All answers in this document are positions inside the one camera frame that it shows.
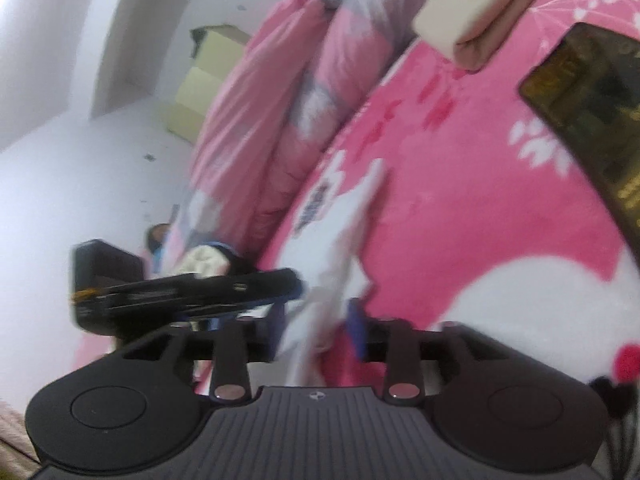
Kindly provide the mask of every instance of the white wall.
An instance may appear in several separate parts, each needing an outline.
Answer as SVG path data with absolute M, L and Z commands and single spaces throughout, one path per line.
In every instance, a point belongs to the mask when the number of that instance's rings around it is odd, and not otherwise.
M 148 98 L 84 124 L 60 116 L 0 156 L 0 397 L 18 410 L 71 370 L 81 343 L 71 247 L 103 238 L 138 252 L 180 199 L 191 146 L 164 131 L 157 106 Z
M 66 109 L 91 0 L 0 0 L 0 152 Z
M 144 0 L 136 25 L 137 43 L 129 81 L 172 101 L 190 65 L 189 31 L 228 23 L 253 34 L 280 0 Z

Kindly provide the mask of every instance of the ribbed gray panel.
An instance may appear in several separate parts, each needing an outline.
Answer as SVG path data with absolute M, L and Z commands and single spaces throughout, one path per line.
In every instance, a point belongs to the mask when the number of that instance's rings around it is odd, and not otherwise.
M 53 467 L 34 478 L 105 479 Z M 117 478 L 599 480 L 600 476 L 587 466 L 525 476 L 476 463 L 441 441 L 418 410 L 388 406 L 370 388 L 265 388 L 253 404 L 217 410 L 182 453 L 144 472 Z

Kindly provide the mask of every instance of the logo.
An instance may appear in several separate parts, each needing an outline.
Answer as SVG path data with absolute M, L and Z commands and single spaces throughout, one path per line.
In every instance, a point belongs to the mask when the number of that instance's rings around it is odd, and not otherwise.
M 326 397 L 326 394 L 322 392 L 313 392 L 312 394 L 309 394 L 309 399 L 314 400 L 315 402 L 319 402 L 320 400 L 323 400 L 325 397 Z

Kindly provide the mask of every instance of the pink blanket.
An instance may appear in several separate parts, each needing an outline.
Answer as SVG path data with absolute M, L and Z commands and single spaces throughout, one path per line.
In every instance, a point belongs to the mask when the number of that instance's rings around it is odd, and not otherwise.
M 619 346 L 640 337 L 640 279 L 596 192 L 516 90 L 576 21 L 637 38 L 640 0 L 536 0 L 477 74 L 418 44 L 324 163 L 344 150 L 342 192 L 373 159 L 390 168 L 362 255 L 376 284 L 371 315 L 420 328 L 469 322 L 587 380 L 609 372 Z M 288 215 L 265 267 L 292 222 Z M 324 374 L 330 384 L 380 382 L 380 370 L 356 362 L 344 336 Z
M 272 12 L 207 115 L 162 270 L 212 240 L 259 253 L 334 135 L 410 42 L 424 2 L 285 0 Z

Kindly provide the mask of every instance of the beige folded cloth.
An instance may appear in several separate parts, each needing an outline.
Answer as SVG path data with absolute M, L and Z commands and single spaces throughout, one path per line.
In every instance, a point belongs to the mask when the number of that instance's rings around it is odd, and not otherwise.
M 24 419 L 0 400 L 0 478 L 29 478 L 39 467 Z
M 414 20 L 424 41 L 462 68 L 480 70 L 533 0 L 427 0 Z

